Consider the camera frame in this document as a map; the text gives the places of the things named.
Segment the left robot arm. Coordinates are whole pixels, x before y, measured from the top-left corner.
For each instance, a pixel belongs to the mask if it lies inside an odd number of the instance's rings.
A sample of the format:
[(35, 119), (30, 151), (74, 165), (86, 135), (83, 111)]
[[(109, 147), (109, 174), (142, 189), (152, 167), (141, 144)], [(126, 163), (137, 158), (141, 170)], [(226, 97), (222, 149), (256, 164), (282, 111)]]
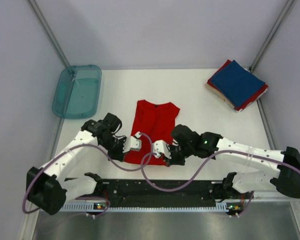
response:
[(96, 174), (85, 173), (82, 177), (70, 180), (67, 177), (91, 149), (104, 153), (108, 160), (122, 162), (126, 155), (124, 143), (127, 137), (116, 136), (121, 127), (122, 121), (112, 113), (107, 113), (98, 121), (86, 121), (59, 154), (41, 167), (32, 167), (27, 172), (22, 211), (31, 214), (26, 209), (26, 202), (29, 201), (38, 209), (54, 215), (66, 202), (82, 195), (99, 198), (104, 187), (97, 182)]

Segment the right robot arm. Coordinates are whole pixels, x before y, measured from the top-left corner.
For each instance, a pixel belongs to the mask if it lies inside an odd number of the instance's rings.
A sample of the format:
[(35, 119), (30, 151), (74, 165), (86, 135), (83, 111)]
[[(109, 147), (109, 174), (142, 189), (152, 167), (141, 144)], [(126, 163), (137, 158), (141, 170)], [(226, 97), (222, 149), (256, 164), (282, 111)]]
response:
[(300, 153), (296, 148), (268, 150), (234, 142), (213, 132), (198, 134), (179, 124), (171, 132), (176, 144), (155, 143), (155, 151), (169, 165), (185, 164), (190, 156), (235, 163), (253, 172), (230, 172), (222, 180), (224, 194), (235, 198), (252, 191), (277, 191), (300, 199)]

